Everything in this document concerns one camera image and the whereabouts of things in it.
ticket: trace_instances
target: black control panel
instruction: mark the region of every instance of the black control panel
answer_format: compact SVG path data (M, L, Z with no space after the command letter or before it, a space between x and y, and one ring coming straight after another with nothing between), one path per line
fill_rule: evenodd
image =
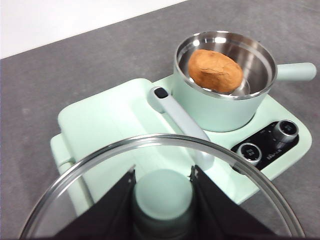
M255 147L250 148L250 145L245 143L258 147L261 159L254 165L262 170L298 144L298 131L297 125L290 120L275 121L233 146L231 151L242 154L252 163L252 157L258 156L259 152Z

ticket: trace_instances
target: pot handle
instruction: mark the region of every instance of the pot handle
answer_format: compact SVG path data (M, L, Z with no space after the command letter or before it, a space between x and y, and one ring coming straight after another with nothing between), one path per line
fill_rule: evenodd
M148 93L147 101L158 113L169 115L185 135L210 142L209 137L196 121L164 88L160 86L153 87ZM212 167L214 157L206 152L196 151L194 161L205 171Z
M311 62L300 62L277 65L278 81L310 81L317 74L316 66Z

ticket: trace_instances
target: gray countertop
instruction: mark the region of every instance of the gray countertop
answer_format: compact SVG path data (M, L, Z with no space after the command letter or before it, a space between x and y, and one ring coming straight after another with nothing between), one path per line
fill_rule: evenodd
M320 66L320 1L190 0L1 60L1 236L18 237L58 177L50 139L57 115L130 79L173 72L193 33L227 30L260 41L278 64ZM309 237L320 236L320 79L278 82L270 95L310 130L310 151L273 183Z

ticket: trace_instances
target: saucepan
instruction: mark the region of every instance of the saucepan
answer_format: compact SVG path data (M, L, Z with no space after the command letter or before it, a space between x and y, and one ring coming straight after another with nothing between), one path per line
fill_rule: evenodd
M217 92L194 83L188 62L197 49L213 50L233 59L243 71L241 85L233 92ZM174 55L172 95L202 129L228 132L247 124L277 81L310 81L317 73L310 62L276 65L258 41L227 32L196 33L184 40Z

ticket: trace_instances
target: white wall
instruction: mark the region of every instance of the white wall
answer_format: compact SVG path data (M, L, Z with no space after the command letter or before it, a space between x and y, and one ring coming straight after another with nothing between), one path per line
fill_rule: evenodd
M185 0L1 0L1 58Z

